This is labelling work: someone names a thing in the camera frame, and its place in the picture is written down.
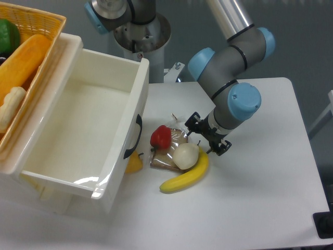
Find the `metal bracket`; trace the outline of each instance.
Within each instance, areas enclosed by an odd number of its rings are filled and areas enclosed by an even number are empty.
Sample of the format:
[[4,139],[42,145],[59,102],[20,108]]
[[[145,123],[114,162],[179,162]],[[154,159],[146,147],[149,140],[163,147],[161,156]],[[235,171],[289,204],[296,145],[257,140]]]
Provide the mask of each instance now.
[[333,90],[328,93],[328,98],[330,103],[309,128],[309,140],[311,140],[333,117]]
[[180,79],[178,77],[184,68],[185,64],[178,61],[171,69],[164,69],[164,83],[180,82]]

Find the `toy red pepper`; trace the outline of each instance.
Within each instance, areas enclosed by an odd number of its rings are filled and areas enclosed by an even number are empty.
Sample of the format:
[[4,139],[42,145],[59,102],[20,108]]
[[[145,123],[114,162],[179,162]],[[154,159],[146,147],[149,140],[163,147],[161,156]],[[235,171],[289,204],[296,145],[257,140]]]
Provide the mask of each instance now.
[[159,126],[150,137],[153,150],[168,149],[171,145],[171,129],[165,125]]

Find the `yellow basket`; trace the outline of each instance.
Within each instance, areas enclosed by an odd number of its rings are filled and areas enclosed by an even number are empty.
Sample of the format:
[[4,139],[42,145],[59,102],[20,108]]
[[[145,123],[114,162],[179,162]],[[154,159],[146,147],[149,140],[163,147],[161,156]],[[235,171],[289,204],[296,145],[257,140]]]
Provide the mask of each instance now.
[[45,69],[50,62],[50,54],[54,49],[56,40],[60,36],[63,30],[66,18],[60,15],[48,13],[46,11],[27,8],[23,6],[1,3],[0,2],[0,19],[7,19],[8,21],[14,23],[20,32],[21,43],[27,40],[29,37],[35,34],[45,35],[48,39],[52,41],[51,46],[46,53],[45,59],[39,66],[36,74],[29,80],[30,83],[27,84],[27,93],[22,101],[21,107],[19,108],[17,114],[12,120],[6,133],[0,134],[0,154],[6,149],[8,151],[8,142],[14,141],[20,132],[19,127],[20,122],[24,122],[22,117],[27,114],[33,108],[33,99],[35,97],[38,88],[41,88],[41,79],[45,74]]

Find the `black drawer handle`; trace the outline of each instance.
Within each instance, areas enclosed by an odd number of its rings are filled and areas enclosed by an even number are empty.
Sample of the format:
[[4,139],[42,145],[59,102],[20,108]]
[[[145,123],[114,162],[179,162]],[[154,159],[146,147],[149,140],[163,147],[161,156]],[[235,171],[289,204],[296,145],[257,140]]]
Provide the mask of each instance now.
[[142,118],[141,118],[141,116],[139,114],[136,117],[136,123],[140,126],[139,136],[138,136],[138,138],[136,140],[136,143],[135,143],[134,147],[132,147],[130,149],[126,149],[125,154],[124,154],[124,159],[130,157],[131,154],[135,151],[137,145],[139,144],[139,140],[140,140],[141,132],[142,132]]

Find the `yellow banana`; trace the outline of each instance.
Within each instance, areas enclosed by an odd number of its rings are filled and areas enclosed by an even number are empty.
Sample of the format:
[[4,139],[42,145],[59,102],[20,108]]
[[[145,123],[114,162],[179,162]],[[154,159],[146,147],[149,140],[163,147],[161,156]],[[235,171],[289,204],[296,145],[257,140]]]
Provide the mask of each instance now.
[[204,176],[208,165],[208,155],[200,148],[198,162],[188,172],[163,182],[160,185],[161,192],[172,193],[193,185]]

